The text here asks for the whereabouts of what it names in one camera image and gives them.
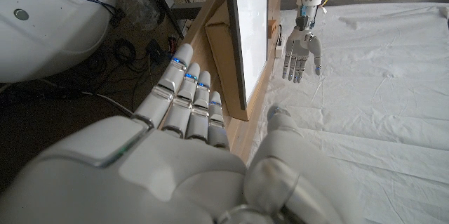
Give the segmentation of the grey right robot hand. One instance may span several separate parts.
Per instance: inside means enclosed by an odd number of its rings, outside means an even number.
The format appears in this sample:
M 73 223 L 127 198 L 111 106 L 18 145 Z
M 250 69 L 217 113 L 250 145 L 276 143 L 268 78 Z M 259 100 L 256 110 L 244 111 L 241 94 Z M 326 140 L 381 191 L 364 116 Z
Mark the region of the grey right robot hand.
M 344 172 L 285 106 L 267 114 L 252 162 L 229 151 L 210 75 L 176 51 L 130 117 L 50 146 L 1 195 L 2 223 L 362 223 Z

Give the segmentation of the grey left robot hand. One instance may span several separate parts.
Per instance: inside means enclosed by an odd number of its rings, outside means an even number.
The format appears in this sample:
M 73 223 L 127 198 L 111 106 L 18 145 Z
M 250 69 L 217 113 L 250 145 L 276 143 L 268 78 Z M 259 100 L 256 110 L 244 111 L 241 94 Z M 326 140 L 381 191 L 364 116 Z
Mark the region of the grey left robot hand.
M 310 29 L 295 27 L 286 40 L 282 78 L 300 83 L 310 54 L 314 57 L 315 74 L 321 74 L 322 44 Z

